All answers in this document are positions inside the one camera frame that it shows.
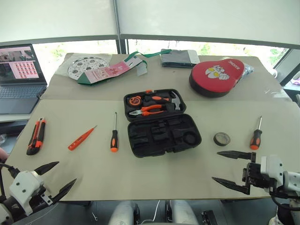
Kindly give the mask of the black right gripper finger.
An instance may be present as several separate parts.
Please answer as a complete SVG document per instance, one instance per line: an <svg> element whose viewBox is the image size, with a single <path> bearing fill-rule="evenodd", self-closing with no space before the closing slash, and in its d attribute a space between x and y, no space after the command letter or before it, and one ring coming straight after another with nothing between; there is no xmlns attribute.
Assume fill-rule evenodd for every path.
<svg viewBox="0 0 300 225"><path fill-rule="evenodd" d="M214 181L217 183L223 185L226 188L244 193L246 195L250 195L250 187L249 186L242 186L242 185L237 185L235 182L230 181L230 180L225 180L222 178L217 178L217 177L211 177Z"/></svg>
<svg viewBox="0 0 300 225"><path fill-rule="evenodd" d="M234 150L229 150L229 151L220 151L217 154L227 157L227 158L233 158L233 159L248 159L251 162L256 161L256 153L255 152L241 152L241 151L234 151Z"/></svg>

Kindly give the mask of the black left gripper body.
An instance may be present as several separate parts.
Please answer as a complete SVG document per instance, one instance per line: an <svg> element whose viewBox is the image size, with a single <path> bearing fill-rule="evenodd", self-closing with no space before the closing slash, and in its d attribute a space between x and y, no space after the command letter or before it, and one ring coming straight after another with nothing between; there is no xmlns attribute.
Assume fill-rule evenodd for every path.
<svg viewBox="0 0 300 225"><path fill-rule="evenodd" d="M55 204L55 202L52 196L47 194L47 190L44 186L41 186L37 190L33 191L29 201L29 205L33 212L38 212L53 204Z"/></svg>

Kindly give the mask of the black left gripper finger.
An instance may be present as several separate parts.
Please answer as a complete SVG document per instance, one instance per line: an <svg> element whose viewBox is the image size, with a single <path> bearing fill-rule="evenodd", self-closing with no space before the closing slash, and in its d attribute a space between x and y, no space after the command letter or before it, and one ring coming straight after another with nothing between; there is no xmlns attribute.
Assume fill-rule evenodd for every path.
<svg viewBox="0 0 300 225"><path fill-rule="evenodd" d="M64 187L62 187L58 194L52 198L52 202L53 203L57 203L59 202L72 188L72 186L75 184L77 179L74 179L72 181L70 181L68 184L66 184Z"/></svg>
<svg viewBox="0 0 300 225"><path fill-rule="evenodd" d="M55 161L55 162L50 162L48 164L42 165L38 168L36 168L34 171L38 174L38 175L43 175L46 172L48 172L49 170L51 170L52 168L54 168L57 164L59 163L59 161Z"/></svg>

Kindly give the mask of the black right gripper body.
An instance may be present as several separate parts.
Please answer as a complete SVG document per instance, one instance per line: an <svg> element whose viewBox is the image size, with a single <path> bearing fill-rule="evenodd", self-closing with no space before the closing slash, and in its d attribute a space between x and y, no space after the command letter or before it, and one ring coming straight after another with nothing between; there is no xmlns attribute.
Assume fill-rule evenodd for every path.
<svg viewBox="0 0 300 225"><path fill-rule="evenodd" d="M261 165L249 162L247 167L243 169L242 181L245 182L244 188L250 191L251 186L257 188L266 188L273 191L276 189L277 182L274 178L261 173Z"/></svg>

